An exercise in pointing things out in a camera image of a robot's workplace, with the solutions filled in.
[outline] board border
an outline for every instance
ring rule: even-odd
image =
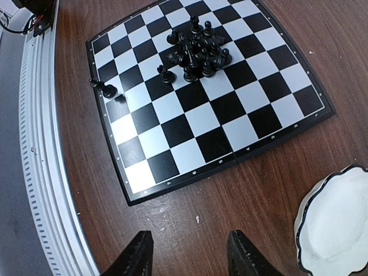
[[[159,5],[160,3],[164,3],[170,0],[158,0],[148,6],[143,7],[142,9],[139,9],[138,11],[134,12],[133,14],[124,17],[123,19],[117,21],[115,24],[111,25],[110,27],[105,28],[102,30],[99,34],[93,36],[92,38],[88,39],[86,41],[86,51],[87,51],[87,58],[88,58],[88,64],[90,69],[90,75],[92,78],[97,78],[97,70],[95,69],[94,64],[94,55],[93,55],[93,46],[92,42],[96,40],[97,38],[101,37],[111,29],[115,28],[117,25],[122,24],[123,22],[133,18],[134,16],[137,16],[138,14],[141,14],[143,11],[154,7],[156,5]],[[325,108],[318,114],[318,118],[313,116],[309,116],[304,118],[302,121],[298,123],[297,128],[295,128],[293,125],[289,126],[287,128],[284,128],[280,131],[278,131],[275,135],[271,135],[268,137],[263,138],[262,140],[257,141],[256,143],[249,146],[250,150],[247,151],[247,148],[241,149],[239,151],[233,152],[232,160],[226,159],[223,165],[218,165],[210,170],[208,170],[205,173],[197,174],[196,176],[191,177],[190,179],[184,180],[180,183],[170,185],[167,187],[167,184],[161,183],[154,187],[151,187],[147,189],[146,191],[142,191],[139,193],[133,193],[130,186],[125,184],[125,181],[127,179],[127,176],[125,175],[124,168],[122,167],[122,162],[120,162],[120,153],[118,152],[118,146],[113,148],[113,145],[115,142],[113,141],[113,137],[110,137],[109,133],[112,133],[112,130],[110,129],[110,125],[105,123],[105,117],[106,113],[103,111],[102,106],[105,107],[104,99],[99,96],[99,93],[96,89],[94,89],[94,95],[98,107],[98,113],[99,117],[102,122],[103,132],[106,138],[106,143],[108,145],[110,155],[112,157],[112,161],[114,164],[114,168],[117,173],[118,180],[120,182],[120,186],[124,192],[125,199],[127,201],[127,204],[129,206],[133,206],[136,204],[139,204],[141,202],[144,202],[146,200],[153,199],[155,197],[161,196],[163,194],[169,193],[173,190],[180,189],[184,186],[187,186],[189,184],[195,183],[199,180],[202,180],[206,177],[209,177],[213,174],[217,174],[221,171],[224,171],[232,166],[235,166],[239,163],[242,163],[243,161],[250,159],[256,155],[259,155],[270,148],[276,147],[285,141],[290,140],[291,138],[311,129],[312,127],[316,126],[317,124],[321,123],[322,121],[325,121],[326,119],[332,117],[334,114],[336,114],[334,106],[326,93],[326,90],[322,83],[320,82],[319,78],[317,77],[315,71],[313,70],[312,66],[307,61],[306,57],[303,55],[300,48],[297,46],[295,41],[290,37],[288,32],[284,29],[284,27],[280,24],[280,22],[276,19],[276,17],[273,15],[273,13],[267,8],[267,6],[263,3],[262,0],[251,0],[254,4],[257,5],[259,10],[263,13],[264,16],[267,17],[267,19],[270,21],[271,25],[279,32],[282,33],[283,39],[285,40],[287,46],[294,52],[298,62],[302,65],[303,69],[305,71],[309,71],[309,77],[313,83],[314,88],[318,92],[321,101],[323,102],[323,105]]]

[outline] gray floor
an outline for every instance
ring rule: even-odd
[[[23,29],[22,10],[10,28]],[[0,41],[0,275],[52,275],[30,212],[18,132],[19,74],[24,36],[3,32]]]

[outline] white plate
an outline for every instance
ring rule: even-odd
[[[348,276],[368,262],[368,171],[350,166],[321,180],[303,199],[294,231],[301,269]]]

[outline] wooden table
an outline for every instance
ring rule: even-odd
[[[305,275],[296,263],[293,231],[302,198],[329,173],[351,163],[368,165],[368,2],[266,0],[317,72],[337,115],[239,166],[128,207],[88,84],[85,41],[153,1],[60,1],[62,146],[97,264],[104,271],[147,229],[155,241],[154,275],[226,275],[227,235],[241,229],[282,273]]]

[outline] black square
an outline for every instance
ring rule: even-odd
[[[131,42],[129,41],[128,36],[125,36],[122,39],[113,43],[111,45],[111,49],[113,50],[114,58],[132,49]]]
[[[198,16],[198,17],[211,11],[204,1],[199,1],[197,3],[186,6],[185,9],[187,10],[190,16]]]
[[[228,1],[231,5],[233,5],[233,4],[239,3],[239,2],[244,1],[244,0],[228,0]]]
[[[179,0],[169,0],[160,5],[161,11],[165,15],[181,9],[182,7],[183,5],[180,3]]]
[[[140,73],[138,65],[126,70],[120,74],[120,81],[124,92],[143,82],[142,74]]]
[[[239,89],[257,80],[251,67],[245,60],[226,67],[224,71],[234,89]]]
[[[108,110],[111,122],[115,122],[121,117],[124,117],[125,115],[129,114],[128,104],[123,95],[120,95],[115,99],[109,101],[106,104],[106,108]]]
[[[112,60],[109,63],[106,63],[100,69],[98,69],[99,79],[102,82],[107,82],[118,75],[115,61]]]
[[[147,29],[151,37],[155,37],[160,33],[163,33],[165,30],[171,29],[171,26],[168,23],[166,17],[161,17],[160,19],[157,19],[154,22],[149,23],[147,25]]]
[[[254,34],[236,40],[235,44],[246,59],[265,51],[264,47]]]
[[[147,162],[156,183],[170,179],[179,174],[179,170],[170,150],[147,159]]]
[[[271,24],[262,13],[256,13],[252,16],[245,17],[244,20],[254,33],[271,27]]]
[[[160,58],[161,58],[161,61],[162,61],[162,64],[167,68],[167,69],[170,69],[172,67],[174,67],[175,65],[170,63],[168,58],[167,58],[167,55],[170,54],[170,53],[175,53],[176,51],[180,51],[180,46],[177,44],[177,45],[174,45],[172,47],[170,47],[169,49],[161,52],[159,54]]]
[[[99,51],[105,49],[107,46],[110,45],[110,40],[109,40],[108,34],[104,34],[103,36],[101,36],[97,40],[93,41],[92,45],[93,45],[93,50],[94,50],[95,54],[98,53]]]
[[[142,16],[139,14],[136,17],[133,17],[132,19],[129,19],[127,22],[124,23],[126,32],[128,34],[134,32],[135,30],[138,30],[139,28],[144,26],[144,21]]]
[[[241,18],[232,6],[223,7],[220,10],[215,10],[213,13],[223,25]]]
[[[263,138],[282,128],[271,105],[266,105],[248,114],[258,138]]]
[[[313,86],[308,86],[295,92],[294,97],[297,100],[304,116],[307,116],[323,107],[321,100]]]
[[[195,81],[184,86],[176,92],[184,112],[209,102],[208,96],[200,81]]]
[[[231,152],[231,147],[221,127],[198,136],[196,139],[207,163]]]
[[[225,30],[225,28],[223,26],[219,26],[217,28],[214,29],[216,36],[222,36],[223,38],[225,38],[225,43],[229,43],[232,41],[231,36],[228,34],[228,32]]]
[[[177,30],[179,33],[191,33],[191,22],[187,21],[178,26],[172,26],[172,28]]]
[[[180,115],[161,125],[170,148],[194,138],[185,115]]]
[[[291,94],[288,84],[278,72],[259,81],[270,102]]]
[[[149,79],[148,81],[146,81],[145,86],[147,87],[147,90],[148,90],[149,96],[151,97],[152,102],[174,91],[174,88],[172,85],[165,85],[162,82],[161,75],[157,75],[153,77],[152,79]]]
[[[157,119],[154,106],[151,103],[132,112],[132,118],[138,134],[141,134],[160,124],[159,120]]]
[[[138,63],[157,54],[156,47],[151,39],[133,48],[133,51]]]
[[[298,63],[293,53],[286,45],[270,50],[269,55],[279,70],[283,70]]]
[[[125,168],[145,159],[138,136],[120,144],[118,148]]]
[[[231,92],[211,102],[212,109],[221,125],[246,114],[235,92]]]

